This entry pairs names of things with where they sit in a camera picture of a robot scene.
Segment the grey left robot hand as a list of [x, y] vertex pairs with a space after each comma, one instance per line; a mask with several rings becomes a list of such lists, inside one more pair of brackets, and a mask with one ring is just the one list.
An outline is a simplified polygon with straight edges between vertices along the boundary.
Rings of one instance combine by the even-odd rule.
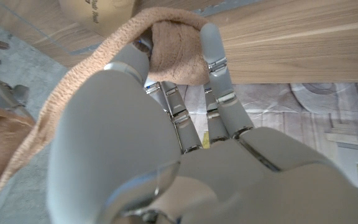
[[203, 149], [172, 84], [144, 90], [151, 43], [126, 44], [82, 84], [50, 150], [52, 223], [358, 223], [358, 189], [326, 157], [255, 128], [232, 87], [218, 28], [201, 28], [213, 98]]

